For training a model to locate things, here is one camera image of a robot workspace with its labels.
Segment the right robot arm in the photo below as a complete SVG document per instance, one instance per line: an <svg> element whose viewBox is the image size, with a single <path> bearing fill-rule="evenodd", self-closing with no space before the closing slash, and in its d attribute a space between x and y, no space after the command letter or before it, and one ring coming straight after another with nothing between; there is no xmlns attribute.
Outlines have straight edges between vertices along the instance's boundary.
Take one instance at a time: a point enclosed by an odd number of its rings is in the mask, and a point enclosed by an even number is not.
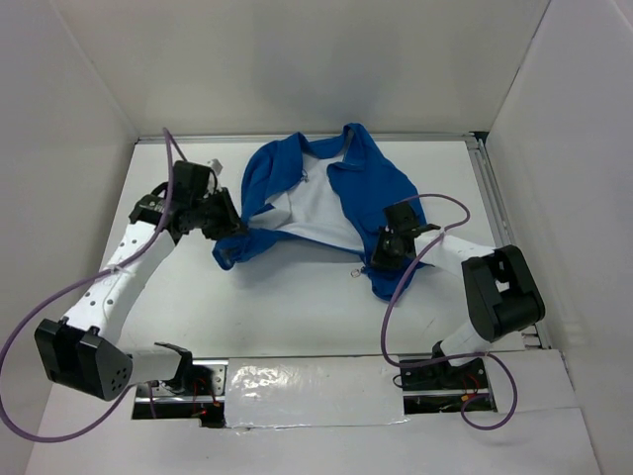
<svg viewBox="0 0 633 475"><path fill-rule="evenodd" d="M420 264L459 278L467 305L465 322L438 341L429 360L431 375L443 388L455 387L466 375L466 364L483 358L493 343L542 321L546 310L522 251L515 245L493 248L454 237L450 232L471 219L470 210L458 200L464 218L445 227L426 224L409 199L384 209L386 225L380 228L371 265L399 270L402 277L383 317L380 346L386 361L401 369L413 363L395 361L387 351L387 330L392 311Z"/></svg>

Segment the blue zip jacket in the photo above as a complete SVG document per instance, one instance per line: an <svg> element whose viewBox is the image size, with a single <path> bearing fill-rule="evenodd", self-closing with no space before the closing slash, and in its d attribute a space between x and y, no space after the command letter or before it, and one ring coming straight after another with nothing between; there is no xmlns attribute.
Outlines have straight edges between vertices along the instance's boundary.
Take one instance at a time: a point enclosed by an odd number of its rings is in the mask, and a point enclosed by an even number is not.
<svg viewBox="0 0 633 475"><path fill-rule="evenodd" d="M240 188L247 231L217 241L213 257L230 270L280 241L302 239L368 265L387 223L385 208L417 193L360 124L317 141L295 133L247 162Z"/></svg>

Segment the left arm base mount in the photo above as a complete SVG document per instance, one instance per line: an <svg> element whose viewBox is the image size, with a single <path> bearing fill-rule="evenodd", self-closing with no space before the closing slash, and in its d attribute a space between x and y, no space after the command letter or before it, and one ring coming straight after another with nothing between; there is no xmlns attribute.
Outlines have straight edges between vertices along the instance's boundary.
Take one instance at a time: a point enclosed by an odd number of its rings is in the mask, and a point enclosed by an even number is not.
<svg viewBox="0 0 633 475"><path fill-rule="evenodd" d="M138 386L132 420L187 420L202 428L224 428L227 370L227 359L197 358L182 389L163 381Z"/></svg>

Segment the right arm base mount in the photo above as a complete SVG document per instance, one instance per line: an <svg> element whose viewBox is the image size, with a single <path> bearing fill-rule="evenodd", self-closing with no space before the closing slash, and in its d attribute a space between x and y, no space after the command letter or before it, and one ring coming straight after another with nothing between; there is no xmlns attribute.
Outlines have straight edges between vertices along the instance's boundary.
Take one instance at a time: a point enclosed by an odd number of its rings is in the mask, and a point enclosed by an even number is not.
<svg viewBox="0 0 633 475"><path fill-rule="evenodd" d="M425 367L401 368L392 382L402 391L406 415L459 413L468 401L467 412L496 409L481 358L462 366L442 362Z"/></svg>

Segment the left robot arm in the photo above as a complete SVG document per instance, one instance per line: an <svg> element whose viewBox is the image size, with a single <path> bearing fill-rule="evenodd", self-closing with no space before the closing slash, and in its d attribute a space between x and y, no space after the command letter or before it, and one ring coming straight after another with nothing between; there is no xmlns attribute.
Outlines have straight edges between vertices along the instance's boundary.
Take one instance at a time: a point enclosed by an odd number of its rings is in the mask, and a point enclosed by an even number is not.
<svg viewBox="0 0 633 475"><path fill-rule="evenodd" d="M160 381L174 395L194 386L191 351L174 343L125 349L124 323L148 280L180 239L199 230L211 240L245 232L216 159L207 165L178 161L172 179L139 199L119 246L97 279L56 322L44 319L35 341L47 378L112 401L135 384Z"/></svg>

